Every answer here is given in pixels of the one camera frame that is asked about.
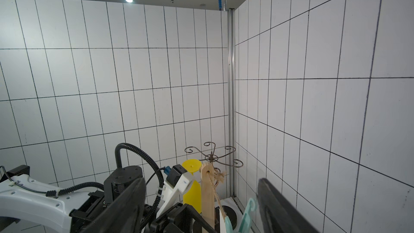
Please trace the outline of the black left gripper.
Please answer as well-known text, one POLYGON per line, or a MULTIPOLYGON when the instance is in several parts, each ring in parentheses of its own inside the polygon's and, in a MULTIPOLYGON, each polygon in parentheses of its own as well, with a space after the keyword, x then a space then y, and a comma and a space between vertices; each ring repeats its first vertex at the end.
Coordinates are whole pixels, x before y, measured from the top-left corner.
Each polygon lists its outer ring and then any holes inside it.
POLYGON ((176 203, 144 228, 144 233, 216 233, 196 209, 188 204, 176 203))

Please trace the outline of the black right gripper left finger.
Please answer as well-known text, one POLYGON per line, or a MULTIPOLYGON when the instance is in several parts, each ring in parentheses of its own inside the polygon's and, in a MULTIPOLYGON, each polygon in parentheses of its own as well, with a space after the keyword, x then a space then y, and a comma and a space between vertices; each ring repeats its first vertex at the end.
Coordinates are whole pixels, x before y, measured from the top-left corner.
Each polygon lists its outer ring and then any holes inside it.
POLYGON ((146 182, 136 179, 83 233, 139 233, 146 197, 146 182))

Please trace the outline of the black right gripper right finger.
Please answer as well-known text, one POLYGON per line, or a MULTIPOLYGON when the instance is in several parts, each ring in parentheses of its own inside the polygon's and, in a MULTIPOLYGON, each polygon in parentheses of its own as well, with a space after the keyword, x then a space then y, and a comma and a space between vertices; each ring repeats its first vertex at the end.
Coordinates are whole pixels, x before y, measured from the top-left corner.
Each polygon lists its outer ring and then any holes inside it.
POLYGON ((317 233, 266 178, 258 181, 257 200, 265 233, 317 233))

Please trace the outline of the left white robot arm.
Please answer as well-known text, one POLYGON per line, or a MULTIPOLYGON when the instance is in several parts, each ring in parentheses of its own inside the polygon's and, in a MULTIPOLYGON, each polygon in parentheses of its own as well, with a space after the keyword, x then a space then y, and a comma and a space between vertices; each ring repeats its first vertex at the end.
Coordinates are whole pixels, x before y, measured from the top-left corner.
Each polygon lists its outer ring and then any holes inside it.
POLYGON ((194 183, 192 173, 181 165, 159 167, 142 149, 120 143, 115 148, 116 170, 104 183, 86 182, 69 188, 54 188, 29 175, 19 166, 1 178, 1 229, 19 220, 49 227, 59 233, 190 233, 197 223, 213 233, 191 205, 179 203, 194 183), (145 203, 147 180, 139 166, 122 165, 121 150, 142 157, 158 178, 152 205, 145 203))

